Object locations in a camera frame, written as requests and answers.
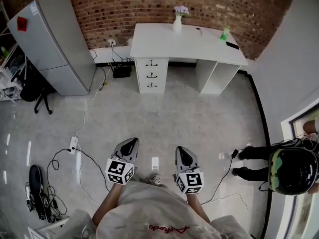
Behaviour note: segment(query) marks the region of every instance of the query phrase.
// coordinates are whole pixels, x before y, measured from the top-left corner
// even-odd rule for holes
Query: flower
[[[174,10],[175,10],[175,14],[177,16],[187,16],[187,15],[189,15],[188,8],[183,6],[183,5],[175,6]]]

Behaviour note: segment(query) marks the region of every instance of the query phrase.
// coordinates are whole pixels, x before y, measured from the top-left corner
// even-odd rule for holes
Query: office chair
[[[33,102],[38,98],[38,101],[34,107],[34,112],[36,114],[39,112],[37,108],[42,99],[44,99],[45,106],[49,114],[52,114],[52,110],[49,109],[47,96],[55,90],[39,72],[32,68],[30,64],[28,68],[29,69],[27,70],[27,66],[25,66],[23,70],[16,71],[11,79],[11,82],[13,82],[15,78],[17,78],[24,84],[20,93],[20,97],[23,100],[27,102]]]

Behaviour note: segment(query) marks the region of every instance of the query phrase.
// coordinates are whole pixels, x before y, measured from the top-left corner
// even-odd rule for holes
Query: phone
[[[235,48],[235,49],[238,49],[238,50],[239,50],[239,47],[238,47],[238,45],[236,45],[236,44],[233,44],[233,43],[230,43],[230,42],[226,42],[226,44],[227,44],[229,47],[232,47],[232,48]]]

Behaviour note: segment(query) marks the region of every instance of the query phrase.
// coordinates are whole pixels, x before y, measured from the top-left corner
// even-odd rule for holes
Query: drawer handle
[[[153,65],[153,60],[151,60],[151,65],[146,65],[146,66],[158,66],[158,64]]]
[[[157,78],[157,76],[153,77],[153,73],[151,73],[151,76],[146,76],[147,78]]]
[[[148,86],[148,88],[156,88],[156,87],[157,87],[157,85],[156,85],[156,86],[153,86],[153,83],[151,83],[151,85]]]

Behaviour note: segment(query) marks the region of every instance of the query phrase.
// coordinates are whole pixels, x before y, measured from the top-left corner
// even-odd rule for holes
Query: wall outlet
[[[116,46],[116,41],[113,39],[108,40],[110,46]]]
[[[72,147],[76,148],[77,144],[78,144],[79,139],[76,137],[72,137],[71,138],[71,142],[70,142],[70,147],[69,149],[71,151],[69,151],[72,155],[75,154],[75,149],[72,149]]]

